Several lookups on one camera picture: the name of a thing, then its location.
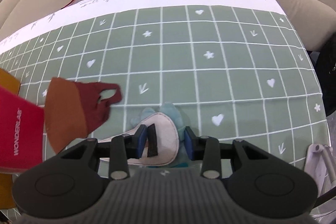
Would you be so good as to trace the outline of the maroon orange face mask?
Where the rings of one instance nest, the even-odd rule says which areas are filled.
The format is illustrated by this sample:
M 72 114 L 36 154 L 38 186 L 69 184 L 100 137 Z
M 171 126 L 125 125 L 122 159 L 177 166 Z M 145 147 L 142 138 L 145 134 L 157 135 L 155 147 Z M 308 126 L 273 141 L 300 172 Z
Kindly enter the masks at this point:
M 118 84 L 52 78 L 44 111 L 46 133 L 54 153 L 77 138 L 87 138 L 109 119 L 110 106 L 121 100 Z

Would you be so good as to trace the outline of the pink box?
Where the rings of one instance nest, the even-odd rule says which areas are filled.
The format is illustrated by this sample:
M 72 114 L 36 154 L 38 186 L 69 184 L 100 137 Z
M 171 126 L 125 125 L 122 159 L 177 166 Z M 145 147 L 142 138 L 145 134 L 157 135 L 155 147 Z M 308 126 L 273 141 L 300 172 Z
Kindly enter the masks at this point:
M 1 101 L 5 105 L 5 126 L 13 137 L 9 167 L 13 167 L 13 173 L 21 173 L 43 161 L 44 110 L 6 90 L 1 90 Z

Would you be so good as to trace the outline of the green grid tablecloth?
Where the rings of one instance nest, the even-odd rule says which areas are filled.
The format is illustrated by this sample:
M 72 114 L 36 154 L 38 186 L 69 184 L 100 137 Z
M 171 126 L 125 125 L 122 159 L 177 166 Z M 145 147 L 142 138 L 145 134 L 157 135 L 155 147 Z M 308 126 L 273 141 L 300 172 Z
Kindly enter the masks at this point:
M 313 64 L 275 0 L 83 0 L 2 39 L 1 69 L 40 108 L 54 77 L 120 85 L 87 137 L 99 141 L 171 102 L 196 135 L 245 140 L 297 168 L 311 144 L 331 143 Z

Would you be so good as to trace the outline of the blue plush eye mask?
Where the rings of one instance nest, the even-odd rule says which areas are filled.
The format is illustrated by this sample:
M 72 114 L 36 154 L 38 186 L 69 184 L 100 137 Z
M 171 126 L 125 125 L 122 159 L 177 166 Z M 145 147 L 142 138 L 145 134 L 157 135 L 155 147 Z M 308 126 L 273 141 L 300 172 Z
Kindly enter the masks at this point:
M 149 143 L 145 144 L 142 157 L 140 159 L 129 159 L 130 165 L 167 168 L 186 167 L 189 159 L 186 149 L 183 146 L 184 130 L 186 128 L 179 110 L 171 103 L 163 103 L 158 111 L 152 107 L 145 108 L 141 114 L 130 120 L 131 130 L 127 135 L 134 135 L 140 125 L 147 127 L 155 125 L 157 136 L 158 155 L 149 156 L 151 149 Z

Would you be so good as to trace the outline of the orange white storage box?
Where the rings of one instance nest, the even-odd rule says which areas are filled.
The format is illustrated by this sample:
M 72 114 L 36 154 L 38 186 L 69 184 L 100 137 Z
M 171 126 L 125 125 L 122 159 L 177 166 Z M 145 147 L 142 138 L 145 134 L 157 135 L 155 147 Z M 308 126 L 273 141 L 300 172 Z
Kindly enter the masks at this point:
M 1 90 L 6 90 L 11 94 L 18 95 L 20 82 L 9 72 L 1 69 Z M 5 126 L 6 116 L 4 106 L 1 101 L 1 209 L 11 209 L 15 207 L 11 189 L 13 186 L 13 167 L 9 167 L 11 159 L 10 147 L 13 137 L 10 130 Z

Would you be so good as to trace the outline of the white folding chair frame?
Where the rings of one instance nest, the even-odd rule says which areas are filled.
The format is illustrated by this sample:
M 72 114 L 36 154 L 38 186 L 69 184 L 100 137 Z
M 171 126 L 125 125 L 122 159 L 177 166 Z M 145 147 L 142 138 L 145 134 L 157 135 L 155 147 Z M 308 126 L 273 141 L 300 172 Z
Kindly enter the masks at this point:
M 311 144 L 307 149 L 303 169 L 315 181 L 318 196 L 327 192 L 327 186 L 335 187 L 335 158 L 333 148 L 323 144 Z

